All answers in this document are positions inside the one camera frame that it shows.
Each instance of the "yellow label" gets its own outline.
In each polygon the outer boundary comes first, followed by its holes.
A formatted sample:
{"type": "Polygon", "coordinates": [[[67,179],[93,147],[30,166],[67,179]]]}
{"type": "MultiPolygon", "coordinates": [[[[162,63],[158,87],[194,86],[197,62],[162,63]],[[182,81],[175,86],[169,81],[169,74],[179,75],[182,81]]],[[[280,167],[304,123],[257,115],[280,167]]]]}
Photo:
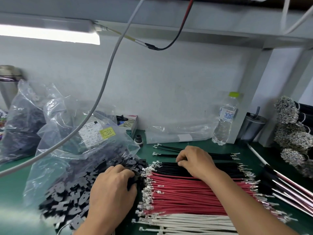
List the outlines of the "yellow label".
{"type": "Polygon", "coordinates": [[[100,130],[99,132],[103,139],[107,139],[109,137],[116,135],[112,127],[105,128],[103,130],[100,130]]]}

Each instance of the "right hand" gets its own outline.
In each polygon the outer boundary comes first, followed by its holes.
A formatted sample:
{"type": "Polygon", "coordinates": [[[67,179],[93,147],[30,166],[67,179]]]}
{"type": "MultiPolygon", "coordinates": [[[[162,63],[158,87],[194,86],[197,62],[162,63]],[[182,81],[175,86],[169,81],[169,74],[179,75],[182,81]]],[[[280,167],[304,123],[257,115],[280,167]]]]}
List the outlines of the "right hand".
{"type": "Polygon", "coordinates": [[[178,166],[182,166],[195,178],[204,181],[211,173],[218,169],[212,157],[204,150],[194,146],[187,146],[177,158],[178,166]]]}

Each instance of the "hand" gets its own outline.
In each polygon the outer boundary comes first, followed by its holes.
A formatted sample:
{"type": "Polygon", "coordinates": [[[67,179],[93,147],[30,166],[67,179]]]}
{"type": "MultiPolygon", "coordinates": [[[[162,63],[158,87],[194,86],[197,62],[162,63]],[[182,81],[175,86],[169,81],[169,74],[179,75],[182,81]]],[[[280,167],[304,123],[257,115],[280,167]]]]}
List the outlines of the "hand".
{"type": "Polygon", "coordinates": [[[132,208],[137,186],[127,190],[128,179],[135,174],[122,165],[111,166],[99,174],[92,186],[86,221],[75,235],[111,235],[132,208]]]}
{"type": "Polygon", "coordinates": [[[201,148],[194,146],[187,146],[182,150],[178,154],[176,162],[178,162],[178,166],[187,169],[193,177],[202,181],[218,170],[212,157],[201,148]]]}

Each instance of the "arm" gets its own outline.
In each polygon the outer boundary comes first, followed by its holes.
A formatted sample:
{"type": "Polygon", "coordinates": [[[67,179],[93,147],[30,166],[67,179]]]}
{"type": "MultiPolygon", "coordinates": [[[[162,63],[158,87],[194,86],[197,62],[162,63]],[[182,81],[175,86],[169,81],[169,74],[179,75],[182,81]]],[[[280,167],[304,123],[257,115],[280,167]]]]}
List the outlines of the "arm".
{"type": "Polygon", "coordinates": [[[298,235],[219,170],[207,152],[187,146],[176,161],[212,189],[239,235],[298,235]]]}
{"type": "Polygon", "coordinates": [[[134,175],[122,165],[99,174],[91,189],[88,216],[74,235],[111,235],[134,204],[136,184],[127,190],[134,175]]]}

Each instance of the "label sticker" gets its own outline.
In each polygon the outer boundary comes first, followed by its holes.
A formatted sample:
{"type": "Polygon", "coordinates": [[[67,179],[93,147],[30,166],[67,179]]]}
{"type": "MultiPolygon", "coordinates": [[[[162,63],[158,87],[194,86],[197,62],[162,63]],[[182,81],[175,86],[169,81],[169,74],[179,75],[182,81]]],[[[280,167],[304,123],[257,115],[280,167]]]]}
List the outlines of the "label sticker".
{"type": "Polygon", "coordinates": [[[79,135],[83,139],[87,148],[91,148],[92,146],[99,144],[104,141],[101,137],[100,130],[102,130],[102,126],[97,121],[90,122],[85,124],[79,131],[79,135]]]}
{"type": "Polygon", "coordinates": [[[103,130],[100,130],[100,134],[101,134],[103,140],[106,140],[109,137],[116,135],[116,133],[114,132],[112,127],[108,127],[108,128],[103,129],[103,130]]]}
{"type": "Polygon", "coordinates": [[[235,111],[232,110],[227,110],[225,108],[220,108],[219,110],[219,119],[227,121],[227,122],[231,122],[233,120],[233,116],[235,114],[235,111]]]}
{"type": "Polygon", "coordinates": [[[189,141],[193,140],[191,135],[188,134],[188,133],[186,133],[186,134],[178,134],[178,137],[179,137],[179,142],[189,142],[189,141]]]}

